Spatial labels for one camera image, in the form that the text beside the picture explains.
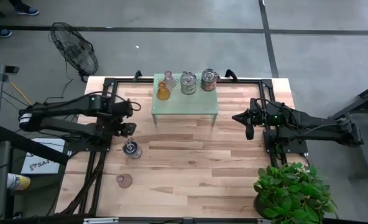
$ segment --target flower pot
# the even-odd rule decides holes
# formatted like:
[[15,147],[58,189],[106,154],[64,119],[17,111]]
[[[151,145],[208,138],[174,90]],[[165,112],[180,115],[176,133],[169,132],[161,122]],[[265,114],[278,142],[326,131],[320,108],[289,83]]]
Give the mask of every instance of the flower pot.
[[257,194],[256,198],[253,200],[253,207],[254,209],[257,211],[257,213],[259,215],[261,215],[261,217],[263,217],[266,220],[271,220],[270,218],[268,218],[266,215],[264,215],[264,209],[266,209],[267,207],[263,206],[260,203],[260,194]]

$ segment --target fan stand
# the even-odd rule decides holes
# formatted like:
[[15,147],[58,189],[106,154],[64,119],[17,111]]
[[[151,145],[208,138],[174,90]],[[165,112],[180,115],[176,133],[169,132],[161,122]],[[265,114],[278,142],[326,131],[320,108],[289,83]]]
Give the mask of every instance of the fan stand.
[[82,72],[82,71],[79,71],[79,76],[80,76],[80,80],[82,80],[83,82],[87,82],[87,80],[85,80],[85,76],[86,77],[89,77],[89,75],[87,74],[87,73],[85,73],[85,72]]

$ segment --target orange bottle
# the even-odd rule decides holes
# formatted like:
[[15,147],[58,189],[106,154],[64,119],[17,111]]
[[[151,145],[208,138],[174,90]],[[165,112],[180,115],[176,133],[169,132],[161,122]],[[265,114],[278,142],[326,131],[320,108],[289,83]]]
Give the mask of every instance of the orange bottle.
[[157,98],[160,100],[167,100],[170,97],[170,91],[166,88],[165,82],[158,84]]

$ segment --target fan grille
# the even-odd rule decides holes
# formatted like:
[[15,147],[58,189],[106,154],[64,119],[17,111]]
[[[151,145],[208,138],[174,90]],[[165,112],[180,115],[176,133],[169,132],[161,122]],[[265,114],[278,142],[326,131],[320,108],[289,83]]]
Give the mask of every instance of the fan grille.
[[64,22],[54,22],[50,31],[52,40],[65,60],[84,75],[94,75],[98,61],[93,46],[73,27]]

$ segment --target gray floor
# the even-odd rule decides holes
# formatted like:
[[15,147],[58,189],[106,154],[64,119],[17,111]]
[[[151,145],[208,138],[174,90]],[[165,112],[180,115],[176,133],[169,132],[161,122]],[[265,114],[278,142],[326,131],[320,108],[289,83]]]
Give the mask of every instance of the gray floor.
[[[39,8],[40,15],[17,16],[8,3],[0,1],[0,9],[9,16],[0,23],[49,26],[65,21],[75,26],[103,27],[262,28],[257,0],[25,2]],[[265,0],[265,5],[272,29],[368,30],[368,0]],[[136,70],[153,75],[166,69],[201,72],[211,67],[221,73],[231,68],[239,77],[271,77],[263,34],[82,34],[94,44],[100,65],[97,75],[133,75]],[[273,35],[272,42],[279,75],[289,78],[299,110],[327,117],[368,88],[368,36]],[[0,39],[0,63],[21,68],[11,80],[32,101],[58,96],[67,81],[64,59],[45,31],[14,31],[10,39]],[[85,89],[70,66],[68,75],[75,80],[66,90],[66,99],[81,95]],[[10,86],[5,90],[19,96]],[[17,111],[6,103],[1,124],[17,129]],[[332,142],[307,144],[311,163],[332,185],[339,216],[368,221],[368,180],[353,184],[347,180],[348,175],[365,170],[360,150]],[[18,207],[25,216],[45,215],[55,191],[51,187],[25,196]]]

